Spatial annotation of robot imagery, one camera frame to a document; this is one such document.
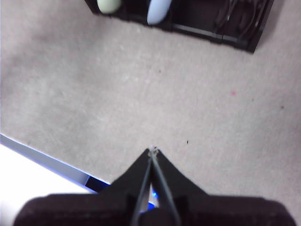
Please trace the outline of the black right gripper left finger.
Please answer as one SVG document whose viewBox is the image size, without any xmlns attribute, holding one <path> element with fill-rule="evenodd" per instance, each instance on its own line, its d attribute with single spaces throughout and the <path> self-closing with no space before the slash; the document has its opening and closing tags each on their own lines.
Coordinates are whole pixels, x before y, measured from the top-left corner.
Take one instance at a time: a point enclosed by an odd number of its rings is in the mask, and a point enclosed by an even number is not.
<svg viewBox="0 0 301 226">
<path fill-rule="evenodd" d="M 129 226 L 148 202 L 151 158 L 149 149 L 109 186 L 87 185 L 95 194 L 50 194 L 29 200 L 15 226 Z"/>
</svg>

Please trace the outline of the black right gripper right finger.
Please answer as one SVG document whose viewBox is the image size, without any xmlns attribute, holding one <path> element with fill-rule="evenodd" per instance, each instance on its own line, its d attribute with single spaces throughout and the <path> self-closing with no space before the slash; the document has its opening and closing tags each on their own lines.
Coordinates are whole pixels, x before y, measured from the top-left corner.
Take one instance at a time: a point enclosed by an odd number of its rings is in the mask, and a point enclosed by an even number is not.
<svg viewBox="0 0 301 226">
<path fill-rule="evenodd" d="M 179 226 L 294 226 L 286 207 L 261 197 L 212 195 L 186 178 L 154 149 L 151 160 L 160 205 Z"/>
</svg>

